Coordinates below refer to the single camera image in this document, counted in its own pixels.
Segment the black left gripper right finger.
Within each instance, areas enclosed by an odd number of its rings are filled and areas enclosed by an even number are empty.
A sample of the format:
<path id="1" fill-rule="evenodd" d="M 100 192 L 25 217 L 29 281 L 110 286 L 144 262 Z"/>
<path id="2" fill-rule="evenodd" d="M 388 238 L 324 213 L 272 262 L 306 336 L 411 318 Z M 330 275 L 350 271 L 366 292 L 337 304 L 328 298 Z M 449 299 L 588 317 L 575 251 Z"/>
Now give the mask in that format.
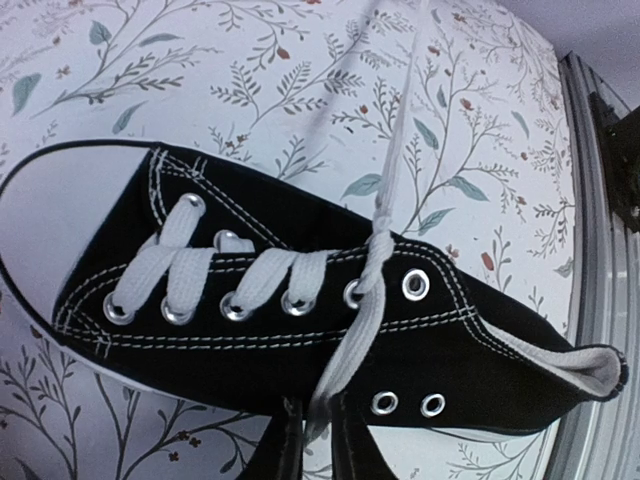
<path id="1" fill-rule="evenodd" d="M 345 392 L 331 406 L 332 478 L 337 480 L 397 480 L 384 460 L 363 416 Z"/>

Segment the black white canvas sneaker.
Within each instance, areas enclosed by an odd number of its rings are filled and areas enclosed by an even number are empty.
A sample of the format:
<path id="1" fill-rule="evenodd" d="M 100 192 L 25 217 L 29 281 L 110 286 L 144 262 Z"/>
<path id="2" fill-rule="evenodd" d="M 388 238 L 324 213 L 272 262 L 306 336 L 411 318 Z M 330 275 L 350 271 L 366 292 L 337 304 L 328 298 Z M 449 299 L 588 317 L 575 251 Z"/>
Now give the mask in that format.
<path id="1" fill-rule="evenodd" d="M 87 140 L 27 157 L 1 190 L 1 268 L 92 365 L 177 398 L 273 415 L 308 441 L 349 417 L 527 435 L 623 390 L 624 355 L 391 230 L 409 98 L 371 217 L 230 160 Z"/>

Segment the floral patterned table mat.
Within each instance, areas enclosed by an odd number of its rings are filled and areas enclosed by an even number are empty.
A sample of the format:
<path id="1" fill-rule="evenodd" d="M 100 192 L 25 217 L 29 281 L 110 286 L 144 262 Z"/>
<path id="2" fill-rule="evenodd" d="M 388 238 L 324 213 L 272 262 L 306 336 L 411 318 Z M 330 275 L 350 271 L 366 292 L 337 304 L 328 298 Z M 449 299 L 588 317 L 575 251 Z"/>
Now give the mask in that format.
<path id="1" fill-rule="evenodd" d="M 575 194 L 553 46 L 494 1 L 1 1 L 1 185 L 55 143 L 160 140 L 370 216 L 422 31 L 393 228 L 567 336 Z M 51 307 L 18 227 L 89 195 L 117 153 L 28 167 L 1 247 Z M 1 479 L 234 479 L 268 419 L 98 376 L 46 341 L 1 280 Z M 496 444 L 380 435 L 403 479 L 543 479 L 557 427 Z"/>

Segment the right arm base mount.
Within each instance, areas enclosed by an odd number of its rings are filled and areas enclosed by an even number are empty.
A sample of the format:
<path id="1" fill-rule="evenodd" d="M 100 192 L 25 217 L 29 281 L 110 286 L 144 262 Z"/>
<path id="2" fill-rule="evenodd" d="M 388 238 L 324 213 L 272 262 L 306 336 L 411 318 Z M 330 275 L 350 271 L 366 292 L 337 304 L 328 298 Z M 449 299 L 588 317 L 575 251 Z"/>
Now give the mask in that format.
<path id="1" fill-rule="evenodd" d="M 589 96 L 610 210 L 639 232 L 639 109 L 620 117 L 597 93 Z"/>

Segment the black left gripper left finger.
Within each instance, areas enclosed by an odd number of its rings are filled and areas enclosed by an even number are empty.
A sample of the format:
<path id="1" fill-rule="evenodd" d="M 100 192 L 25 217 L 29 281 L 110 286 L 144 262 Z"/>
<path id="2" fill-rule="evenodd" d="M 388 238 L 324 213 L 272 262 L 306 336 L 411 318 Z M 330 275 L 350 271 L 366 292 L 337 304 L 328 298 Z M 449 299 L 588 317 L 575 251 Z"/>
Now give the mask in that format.
<path id="1" fill-rule="evenodd" d="M 302 478 L 302 403 L 283 398 L 237 480 Z"/>

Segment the front aluminium rail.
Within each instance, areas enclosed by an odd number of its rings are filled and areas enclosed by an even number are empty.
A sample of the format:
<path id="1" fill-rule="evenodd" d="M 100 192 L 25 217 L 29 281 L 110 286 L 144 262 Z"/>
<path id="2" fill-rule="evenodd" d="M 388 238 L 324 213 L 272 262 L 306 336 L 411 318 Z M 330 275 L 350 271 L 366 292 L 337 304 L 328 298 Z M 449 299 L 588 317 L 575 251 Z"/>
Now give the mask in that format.
<path id="1" fill-rule="evenodd" d="M 559 424 L 548 479 L 636 479 L 639 476 L 639 236 L 609 205 L 599 142 L 598 96 L 622 117 L 629 107 L 576 53 L 560 62 L 576 187 L 574 291 L 569 337 L 579 345 L 621 350 L 629 367 L 623 392 L 585 403 Z"/>

